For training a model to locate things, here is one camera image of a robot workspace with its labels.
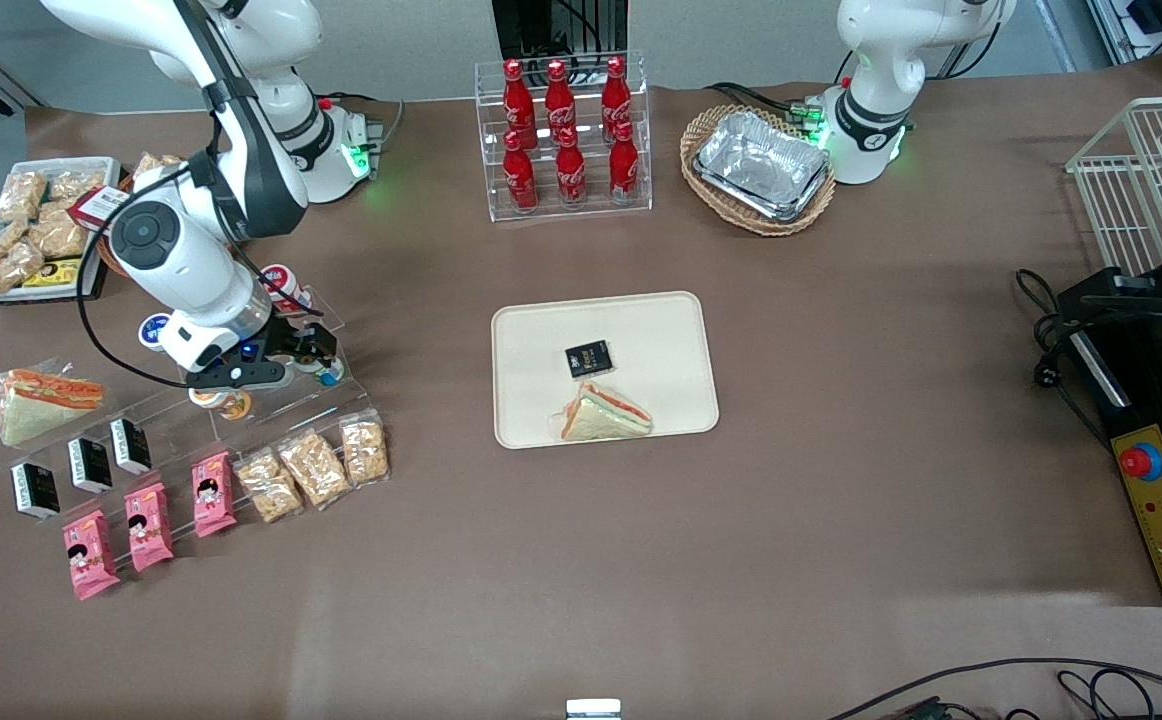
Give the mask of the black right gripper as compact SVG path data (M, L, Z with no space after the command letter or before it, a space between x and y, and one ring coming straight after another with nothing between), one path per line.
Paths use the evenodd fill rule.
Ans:
M270 332L261 331L241 341L198 372L188 373L188 387L198 391L225 389L275 389L292 383L287 365L266 355ZM335 354L338 338L325 325L310 323L294 325L285 318L277 319L278 354ZM321 386L338 383L338 357L293 357L293 369L310 375Z

